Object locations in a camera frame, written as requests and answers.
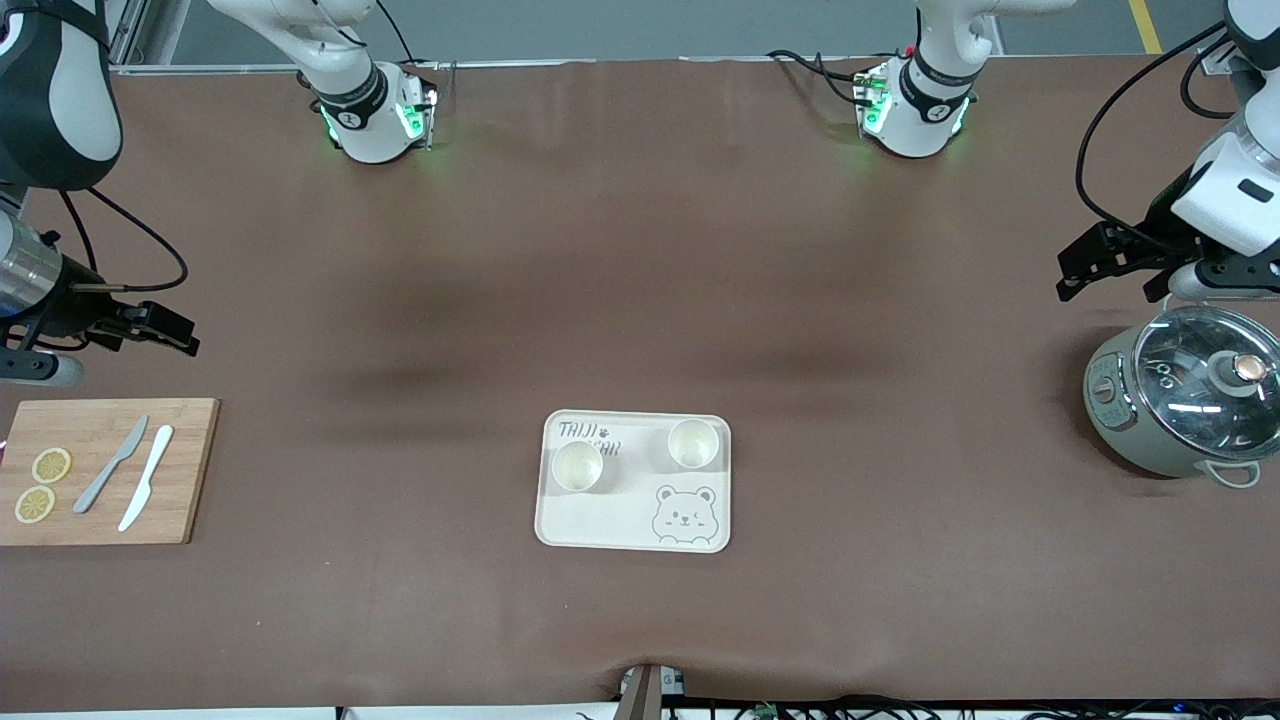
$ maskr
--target cup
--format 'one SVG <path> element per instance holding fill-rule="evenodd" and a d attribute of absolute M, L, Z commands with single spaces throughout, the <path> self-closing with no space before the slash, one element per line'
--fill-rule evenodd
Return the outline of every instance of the cup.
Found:
<path fill-rule="evenodd" d="M 681 420 L 667 436 L 667 452 L 682 468 L 705 468 L 719 455 L 719 433 L 707 420 Z"/>
<path fill-rule="evenodd" d="M 591 489 L 604 474 L 604 456 L 594 445 L 575 439 L 552 456 L 552 478 L 570 492 Z"/>

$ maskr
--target pot handle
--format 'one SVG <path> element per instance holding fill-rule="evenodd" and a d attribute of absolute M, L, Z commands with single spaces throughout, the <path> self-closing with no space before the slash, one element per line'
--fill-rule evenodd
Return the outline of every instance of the pot handle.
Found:
<path fill-rule="evenodd" d="M 1160 301 L 1160 313 L 1158 313 L 1158 314 L 1156 315 L 1157 318 L 1158 318 L 1160 315 L 1164 315 L 1165 313 L 1169 313 L 1169 301 L 1170 301 L 1170 300 L 1174 300 L 1174 293 L 1171 293 L 1171 292 L 1170 292 L 1169 295 L 1166 295 L 1166 296 L 1165 296 L 1165 297 L 1164 297 L 1164 299 L 1162 299 L 1162 300 Z M 1204 305 L 1208 305 L 1208 300 L 1197 300 L 1197 301 L 1193 301 L 1193 302 L 1192 302 L 1192 305 L 1201 305 L 1201 306 L 1204 306 Z"/>
<path fill-rule="evenodd" d="M 1248 489 L 1258 484 L 1258 478 L 1262 477 L 1262 469 L 1254 462 L 1215 462 L 1212 460 L 1201 460 L 1196 464 L 1196 468 L 1208 475 L 1215 483 L 1231 489 Z M 1231 480 L 1222 477 L 1220 470 L 1248 470 L 1249 479 L 1243 483 L 1233 483 Z"/>

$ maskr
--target green indicator light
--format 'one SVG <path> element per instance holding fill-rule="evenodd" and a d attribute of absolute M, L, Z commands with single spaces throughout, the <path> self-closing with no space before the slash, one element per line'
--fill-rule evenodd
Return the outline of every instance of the green indicator light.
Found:
<path fill-rule="evenodd" d="M 332 140 L 334 145 L 342 145 L 342 141 L 338 140 L 338 131 L 333 128 L 333 119 L 329 118 L 329 111 L 320 108 L 320 117 L 324 118 L 324 127 L 329 131 L 329 140 Z"/>
<path fill-rule="evenodd" d="M 956 122 L 954 126 L 951 126 L 951 135 L 960 132 L 960 127 L 964 124 L 964 111 L 968 109 L 969 109 L 969 99 L 965 97 L 964 102 L 960 105 L 960 109 L 956 110 Z"/>
<path fill-rule="evenodd" d="M 401 114 L 401 124 L 404 126 L 404 133 L 410 138 L 417 140 L 422 136 L 422 113 L 413 109 L 413 106 L 406 108 L 404 105 L 397 104 L 396 109 Z"/>
<path fill-rule="evenodd" d="M 876 100 L 874 104 L 867 110 L 867 132 L 878 133 L 884 127 L 884 118 L 888 117 L 888 111 L 892 110 L 892 96 L 886 91 Z"/>

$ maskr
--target wooden cutting board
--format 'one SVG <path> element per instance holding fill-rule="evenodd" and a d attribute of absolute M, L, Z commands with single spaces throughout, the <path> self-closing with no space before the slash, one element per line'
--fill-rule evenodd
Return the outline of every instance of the wooden cutting board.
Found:
<path fill-rule="evenodd" d="M 72 512 L 76 500 L 106 466 L 142 415 L 150 419 L 137 450 L 115 469 L 88 512 Z M 0 546 L 187 542 L 216 419 L 218 401 L 211 398 L 20 404 L 0 464 Z M 118 532 L 160 425 L 173 425 L 174 432 L 151 477 L 151 500 L 128 530 Z M 38 484 L 31 475 L 31 464 L 50 447 L 70 452 L 70 473 L 47 486 L 58 496 L 47 518 L 29 525 L 19 523 L 14 514 L 18 496 Z"/>

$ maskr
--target knife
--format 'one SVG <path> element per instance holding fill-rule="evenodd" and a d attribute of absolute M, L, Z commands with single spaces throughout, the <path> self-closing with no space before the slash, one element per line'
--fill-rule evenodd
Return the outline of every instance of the knife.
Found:
<path fill-rule="evenodd" d="M 133 425 L 133 432 L 129 433 L 129 437 L 124 438 L 124 445 L 120 446 L 120 450 L 115 451 L 115 457 L 106 464 L 106 468 L 102 468 L 102 471 L 97 474 L 97 479 L 95 479 L 93 483 L 84 488 L 84 492 L 81 493 L 79 500 L 77 500 L 76 505 L 72 506 L 72 512 L 83 514 L 88 512 L 90 507 L 93 507 L 93 501 L 97 500 L 99 493 L 102 492 L 108 478 L 111 477 L 111 473 L 115 471 L 115 468 L 120 462 L 124 462 L 131 455 L 133 455 L 133 451 L 138 448 L 138 443 L 142 442 L 142 433 L 146 430 L 147 416 L 143 415 L 138 418 L 138 424 Z"/>
<path fill-rule="evenodd" d="M 147 457 L 147 466 L 142 470 L 142 479 L 138 480 L 138 489 L 133 491 L 133 500 L 129 501 L 129 509 L 124 511 L 124 518 L 120 519 L 120 527 L 116 528 L 119 532 L 129 529 L 129 525 L 138 519 L 142 514 L 142 509 L 146 507 L 147 500 L 151 498 L 151 475 L 156 471 L 156 465 L 160 464 L 160 457 L 164 455 L 166 447 L 169 447 L 169 438 L 173 437 L 173 425 L 160 425 L 156 430 L 156 439 L 151 443 L 151 456 Z"/>

